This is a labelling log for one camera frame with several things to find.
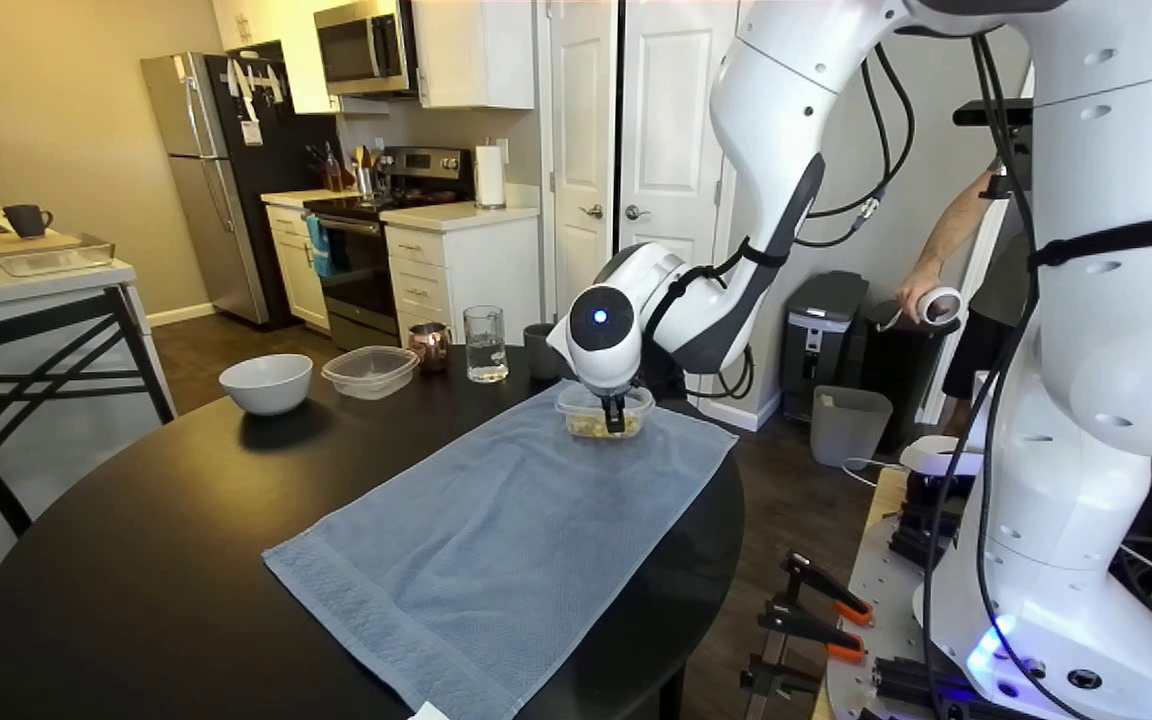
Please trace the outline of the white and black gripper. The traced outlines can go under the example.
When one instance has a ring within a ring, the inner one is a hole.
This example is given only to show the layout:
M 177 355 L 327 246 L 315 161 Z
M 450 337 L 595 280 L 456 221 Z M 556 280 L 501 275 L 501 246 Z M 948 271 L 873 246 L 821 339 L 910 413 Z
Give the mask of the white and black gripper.
M 649 321 L 674 275 L 678 255 L 666 246 L 632 246 L 595 271 L 547 334 L 547 347 L 566 372 L 607 399 L 607 424 L 621 424 L 623 392 L 636 380 L 666 396 L 685 389 L 672 355 L 649 337 Z

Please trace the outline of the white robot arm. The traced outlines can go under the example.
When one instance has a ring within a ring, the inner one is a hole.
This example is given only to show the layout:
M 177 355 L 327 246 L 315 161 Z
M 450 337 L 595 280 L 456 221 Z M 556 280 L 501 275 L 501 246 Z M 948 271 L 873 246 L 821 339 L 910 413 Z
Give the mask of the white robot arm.
M 1152 607 L 1108 573 L 1152 484 L 1152 0 L 757 0 L 713 94 L 744 246 L 720 268 L 614 253 L 552 347 L 601 396 L 649 344 L 723 370 L 821 189 L 841 88 L 895 28 L 1017 28 L 1032 54 L 1026 157 L 975 298 L 1017 355 L 988 475 L 919 587 L 926 641 L 996 710 L 1152 720 Z

